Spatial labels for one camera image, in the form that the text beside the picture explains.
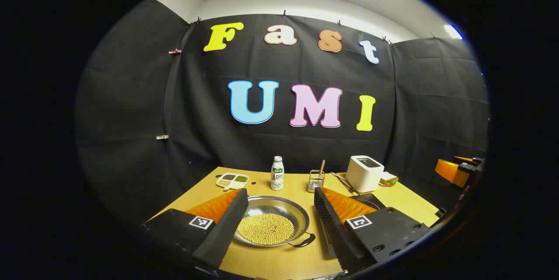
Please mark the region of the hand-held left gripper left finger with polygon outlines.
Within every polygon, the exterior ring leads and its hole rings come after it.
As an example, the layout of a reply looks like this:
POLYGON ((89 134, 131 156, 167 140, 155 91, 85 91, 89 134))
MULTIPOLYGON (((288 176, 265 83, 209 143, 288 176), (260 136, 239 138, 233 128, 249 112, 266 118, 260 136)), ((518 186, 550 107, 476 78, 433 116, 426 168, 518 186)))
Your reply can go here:
POLYGON ((247 190, 236 189, 187 211, 170 208, 141 224, 141 233, 172 262, 216 272, 247 207, 247 190))

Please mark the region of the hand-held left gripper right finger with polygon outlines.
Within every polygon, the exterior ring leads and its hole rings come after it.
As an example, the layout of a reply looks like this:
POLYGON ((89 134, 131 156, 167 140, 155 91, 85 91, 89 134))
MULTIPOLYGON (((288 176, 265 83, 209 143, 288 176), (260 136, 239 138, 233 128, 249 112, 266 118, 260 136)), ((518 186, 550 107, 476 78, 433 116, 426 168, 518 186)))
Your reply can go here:
POLYGON ((393 207, 378 210, 324 187, 315 189, 314 206, 335 257, 349 273, 392 259, 431 230, 393 207))

